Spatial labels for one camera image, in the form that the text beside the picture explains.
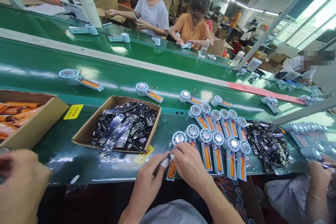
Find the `water bottle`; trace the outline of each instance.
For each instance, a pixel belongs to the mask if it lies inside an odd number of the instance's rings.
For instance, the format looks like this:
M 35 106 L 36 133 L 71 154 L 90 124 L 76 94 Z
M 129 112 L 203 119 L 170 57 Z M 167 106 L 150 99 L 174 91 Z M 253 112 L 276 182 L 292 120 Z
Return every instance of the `water bottle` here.
M 209 47 L 209 39 L 207 39 L 205 44 L 202 45 L 202 48 L 198 54 L 200 58 L 205 58 L 205 54 L 207 53 L 208 47 Z
M 232 60 L 231 66 L 236 67 L 244 57 L 245 53 L 243 51 L 239 51 L 236 57 Z

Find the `pink object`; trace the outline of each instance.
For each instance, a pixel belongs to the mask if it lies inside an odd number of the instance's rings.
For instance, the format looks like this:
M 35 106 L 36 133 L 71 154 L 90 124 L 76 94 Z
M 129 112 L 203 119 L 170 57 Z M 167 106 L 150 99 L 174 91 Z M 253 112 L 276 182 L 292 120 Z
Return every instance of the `pink object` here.
M 274 92 L 271 92 L 271 91 L 268 91 L 268 90 L 265 90 L 259 87 L 248 86 L 245 84 L 239 84 L 239 83 L 234 83 L 234 82 L 226 82 L 226 83 L 229 88 L 232 88 L 238 91 L 242 91 L 246 93 L 253 93 L 253 94 L 261 95 L 261 96 L 271 96 L 278 100 L 284 100 L 286 102 L 306 105 L 303 101 L 301 101 L 299 98 L 296 98 L 294 96 L 289 96 L 286 94 L 282 95 L 282 94 L 274 93 Z

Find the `gray t-shirt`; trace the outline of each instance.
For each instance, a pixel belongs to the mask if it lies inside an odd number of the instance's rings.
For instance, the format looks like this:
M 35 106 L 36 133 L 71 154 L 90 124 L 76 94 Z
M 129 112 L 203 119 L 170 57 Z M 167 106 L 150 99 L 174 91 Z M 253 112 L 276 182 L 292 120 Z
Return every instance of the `gray t-shirt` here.
M 141 19 L 145 20 L 151 25 L 164 30 L 169 30 L 168 11 L 163 1 L 160 1 L 154 6 L 149 7 L 147 0 L 138 0 L 135 10 L 140 13 Z M 142 32 L 154 37 L 161 37 L 152 30 L 142 30 Z

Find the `paper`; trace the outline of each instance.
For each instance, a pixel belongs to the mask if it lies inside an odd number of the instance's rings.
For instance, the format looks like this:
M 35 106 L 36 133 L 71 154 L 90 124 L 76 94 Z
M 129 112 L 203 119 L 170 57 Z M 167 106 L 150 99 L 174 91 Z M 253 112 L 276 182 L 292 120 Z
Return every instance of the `paper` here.
M 32 11 L 48 16 L 55 16 L 57 14 L 62 14 L 66 13 L 65 9 L 61 6 L 56 6 L 56 5 L 50 5 L 50 4 L 42 4 L 38 6 L 31 6 L 31 7 L 25 7 L 24 8 L 27 11 Z

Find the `circuit board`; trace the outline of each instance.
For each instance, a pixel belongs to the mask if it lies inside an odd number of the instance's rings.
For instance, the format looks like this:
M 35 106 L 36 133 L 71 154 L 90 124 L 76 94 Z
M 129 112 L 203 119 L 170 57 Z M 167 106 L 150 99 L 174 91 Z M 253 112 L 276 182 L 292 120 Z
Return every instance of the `circuit board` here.
M 265 172 L 276 175 L 289 174 L 289 150 L 282 130 L 270 122 L 247 121 L 245 128 L 252 151 L 264 161 Z
M 112 149 L 143 152 L 157 114 L 137 101 L 105 109 L 92 133 L 91 144 L 102 147 L 100 157 L 108 156 Z

